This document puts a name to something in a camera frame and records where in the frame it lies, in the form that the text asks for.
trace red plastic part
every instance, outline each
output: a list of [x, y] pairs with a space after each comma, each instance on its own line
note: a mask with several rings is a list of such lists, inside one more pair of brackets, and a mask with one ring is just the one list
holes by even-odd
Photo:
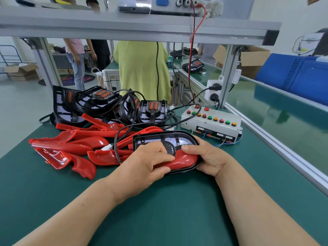
[[72, 161], [74, 162], [72, 170], [79, 173], [84, 178], [94, 179], [96, 176], [96, 166], [89, 160], [77, 156], [75, 154], [70, 154]]
[[76, 136], [76, 130], [70, 130], [70, 131], [63, 131], [58, 136], [54, 138], [39, 138], [39, 139], [29, 139], [29, 143], [33, 143], [35, 141], [39, 142], [68, 142], [72, 140]]
[[70, 143], [53, 143], [53, 142], [39, 142], [34, 141], [32, 147], [44, 148], [54, 151], [64, 151], [76, 155], [87, 155], [88, 151], [92, 151], [91, 147], [81, 144], [70, 144]]
[[55, 169], [63, 169], [73, 158], [71, 154], [62, 151], [51, 153], [43, 148], [35, 148], [35, 151], [46, 160], [47, 164], [52, 165]]
[[[118, 136], [124, 135], [127, 130], [128, 130], [128, 128], [122, 130]], [[78, 130], [76, 132], [74, 139], [79, 140], [79, 139], [88, 138], [91, 136], [114, 138], [116, 133], [117, 133], [117, 131], [81, 131], [81, 130]]]
[[[138, 134], [146, 134], [146, 133], [154, 133], [154, 132], [162, 132], [163, 130], [159, 127], [156, 127], [156, 126], [151, 126], [151, 127], [148, 127], [148, 128], [144, 128], [138, 132], [136, 132], [134, 135], [138, 135]], [[117, 143], [117, 149], [122, 149], [126, 146], [128, 146], [129, 144], [133, 143], [133, 136], [134, 135], [131, 135], [121, 141], [119, 141]]]
[[100, 136], [92, 136], [92, 137], [88, 137], [88, 138], [84, 138], [84, 139], [80, 139], [80, 140], [76, 140], [76, 141], [70, 141], [68, 143], [85, 145], [85, 146], [92, 148], [93, 150], [101, 149], [104, 146], [107, 146], [109, 144], [109, 142], [104, 137], [100, 137]]
[[87, 114], [82, 114], [82, 118], [84, 118], [88, 122], [96, 125], [101, 130], [118, 131], [119, 129], [124, 127], [123, 124], [118, 124], [118, 123], [103, 123], [102, 121], [95, 119]]
[[100, 128], [98, 128], [95, 125], [91, 125], [89, 128], [79, 128], [79, 127], [75, 127], [75, 126], [67, 125], [67, 124], [62, 124], [62, 123], [57, 123], [56, 128], [61, 129], [61, 130], [85, 130], [85, 131], [100, 130]]
[[[118, 150], [118, 155], [122, 162], [129, 158], [132, 153], [133, 151], [131, 150]], [[94, 164], [99, 166], [119, 165], [114, 150], [89, 151], [88, 157]]]
[[195, 154], [186, 154], [181, 149], [177, 150], [175, 153], [175, 160], [171, 162], [163, 162], [155, 165], [154, 167], [169, 167], [171, 170], [187, 168], [194, 165], [198, 160], [198, 155]]

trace person in gray shirt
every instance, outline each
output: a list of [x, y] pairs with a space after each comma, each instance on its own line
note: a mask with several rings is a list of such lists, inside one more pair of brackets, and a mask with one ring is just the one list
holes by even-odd
[[213, 54], [215, 53], [216, 49], [219, 47], [220, 44], [198, 44], [198, 54], [201, 55], [200, 61], [206, 62], [210, 65], [216, 65], [216, 59], [213, 58]]

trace lime green shirt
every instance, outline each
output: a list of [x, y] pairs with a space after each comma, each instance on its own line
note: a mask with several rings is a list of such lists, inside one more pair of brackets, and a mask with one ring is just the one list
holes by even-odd
[[[114, 50], [114, 59], [119, 64], [121, 88], [131, 88], [133, 91], [140, 91], [147, 100], [157, 100], [156, 54], [156, 42], [118, 41]], [[167, 100], [169, 103], [171, 89], [170, 75], [166, 66], [168, 58], [169, 55], [162, 42], [158, 42], [158, 99]]]

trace hand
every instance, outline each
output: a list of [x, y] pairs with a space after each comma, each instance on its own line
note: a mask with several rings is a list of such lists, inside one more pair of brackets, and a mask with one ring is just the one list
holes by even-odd
[[223, 150], [201, 140], [197, 136], [195, 136], [195, 139], [198, 141], [199, 146], [183, 145], [181, 149], [188, 154], [200, 155], [203, 158], [203, 161], [197, 166], [197, 169], [208, 175], [218, 177], [222, 172], [224, 165], [234, 158]]
[[92, 52], [92, 53], [91, 53], [91, 57], [92, 57], [92, 60], [93, 60], [94, 62], [97, 62], [98, 58], [97, 58], [97, 54], [96, 54], [95, 52]]
[[114, 172], [105, 178], [117, 204], [135, 196], [171, 171], [154, 165], [173, 161], [161, 142], [141, 145]]
[[80, 60], [80, 57], [76, 54], [74, 55], [74, 60], [76, 62], [76, 64], [80, 65], [81, 64], [81, 60]]

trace yellow wire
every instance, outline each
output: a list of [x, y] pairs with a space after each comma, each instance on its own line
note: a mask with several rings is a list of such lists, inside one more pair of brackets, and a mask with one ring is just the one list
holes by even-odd
[[220, 146], [222, 146], [222, 145], [225, 143], [226, 140], [227, 140], [227, 138], [224, 139], [224, 141], [221, 143]]

